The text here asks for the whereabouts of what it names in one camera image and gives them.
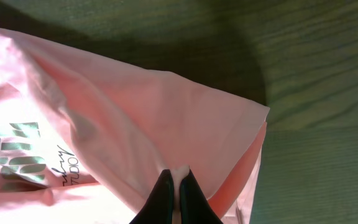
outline pink fabric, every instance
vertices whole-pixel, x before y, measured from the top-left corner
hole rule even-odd
[[[0,29],[0,223],[129,223],[182,166],[225,223],[248,223],[268,111]]]

